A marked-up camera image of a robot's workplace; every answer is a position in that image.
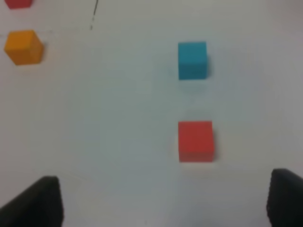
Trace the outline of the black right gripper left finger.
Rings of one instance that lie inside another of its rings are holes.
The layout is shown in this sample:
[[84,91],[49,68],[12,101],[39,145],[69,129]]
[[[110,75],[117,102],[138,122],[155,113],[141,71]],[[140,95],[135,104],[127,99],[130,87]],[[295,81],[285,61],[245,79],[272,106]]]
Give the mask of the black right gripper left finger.
[[0,209],[2,227],[61,227],[64,207],[59,178],[44,176]]

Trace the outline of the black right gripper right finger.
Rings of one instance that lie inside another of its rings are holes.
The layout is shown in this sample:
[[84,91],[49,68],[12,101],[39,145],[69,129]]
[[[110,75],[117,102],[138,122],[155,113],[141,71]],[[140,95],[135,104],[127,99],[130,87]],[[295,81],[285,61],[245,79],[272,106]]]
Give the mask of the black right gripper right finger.
[[266,210],[273,227],[302,227],[303,178],[285,168],[274,169]]

